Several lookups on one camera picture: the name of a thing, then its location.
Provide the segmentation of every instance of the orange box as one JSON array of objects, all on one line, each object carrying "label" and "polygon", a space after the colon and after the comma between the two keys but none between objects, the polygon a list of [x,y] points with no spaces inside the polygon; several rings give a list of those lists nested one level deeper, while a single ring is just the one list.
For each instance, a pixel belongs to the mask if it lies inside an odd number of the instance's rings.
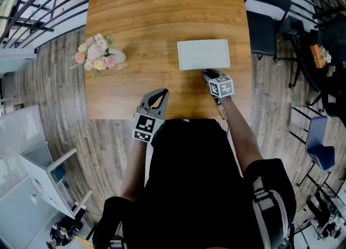
[{"label": "orange box", "polygon": [[310,49],[311,49],[311,53],[314,57],[316,67],[318,69],[321,69],[326,64],[326,61],[321,59],[322,49],[317,44],[311,45]]}]

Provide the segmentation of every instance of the white box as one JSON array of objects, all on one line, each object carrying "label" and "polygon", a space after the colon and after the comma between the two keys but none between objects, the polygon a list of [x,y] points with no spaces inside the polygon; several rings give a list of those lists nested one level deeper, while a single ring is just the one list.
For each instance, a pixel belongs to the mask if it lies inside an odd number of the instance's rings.
[{"label": "white box", "polygon": [[229,68],[226,39],[201,39],[177,43],[180,70]]},{"label": "white box", "polygon": [[233,80],[229,75],[209,80],[209,88],[211,94],[219,98],[234,94]]}]

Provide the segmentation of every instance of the pink flower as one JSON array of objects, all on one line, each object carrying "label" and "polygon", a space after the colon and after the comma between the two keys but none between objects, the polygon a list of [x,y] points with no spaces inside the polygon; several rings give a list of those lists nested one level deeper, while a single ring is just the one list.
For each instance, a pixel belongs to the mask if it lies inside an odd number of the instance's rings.
[{"label": "pink flower", "polygon": [[116,59],[115,59],[115,55],[110,55],[106,58],[106,66],[109,68],[109,69],[112,69],[114,68],[116,64]]},{"label": "pink flower", "polygon": [[77,52],[75,55],[75,60],[77,64],[83,64],[85,62],[85,54],[82,52]]}]

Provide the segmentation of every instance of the wooden floor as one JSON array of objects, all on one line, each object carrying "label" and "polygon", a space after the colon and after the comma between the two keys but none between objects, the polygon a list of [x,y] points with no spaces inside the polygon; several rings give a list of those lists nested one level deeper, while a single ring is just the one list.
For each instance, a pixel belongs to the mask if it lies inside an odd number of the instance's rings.
[{"label": "wooden floor", "polygon": [[[84,29],[69,33],[43,46],[37,61],[22,71],[8,73],[2,80],[3,96],[15,96],[15,104],[38,104],[44,131],[53,159],[72,147],[77,147],[76,157],[65,163],[66,180],[70,194],[80,200],[88,189],[94,191],[87,206],[87,220],[98,221],[104,201],[119,195],[126,159],[132,144],[131,122],[126,120],[89,120],[86,103],[83,68],[70,70],[70,57],[84,40]],[[290,57],[292,50],[286,42],[278,43],[279,56]],[[308,121],[291,107],[296,106],[309,116],[304,103],[316,94],[301,76],[297,86],[288,88],[290,62],[273,63],[271,58],[258,61],[252,57],[253,97],[250,124],[257,137],[264,158],[281,158],[295,188],[297,200],[296,226],[308,218],[302,210],[306,197],[316,189],[309,180],[299,188],[295,184],[306,174],[311,159],[304,145],[291,136],[292,130],[302,138]],[[346,168],[346,129],[338,118],[328,118],[325,145],[336,152],[336,165],[328,184],[338,190],[339,179]],[[315,167],[311,176],[321,183],[327,174]]]}]

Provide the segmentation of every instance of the wooden table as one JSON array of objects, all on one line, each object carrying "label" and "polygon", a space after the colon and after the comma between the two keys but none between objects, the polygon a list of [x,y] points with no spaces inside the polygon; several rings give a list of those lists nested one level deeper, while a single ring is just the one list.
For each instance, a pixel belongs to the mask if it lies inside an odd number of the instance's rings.
[{"label": "wooden table", "polygon": [[122,70],[85,73],[91,119],[131,119],[143,95],[167,88],[165,117],[220,118],[201,71],[180,71],[177,42],[227,39],[234,102],[251,108],[250,41],[244,0],[90,0],[85,37],[112,33],[127,56]]}]

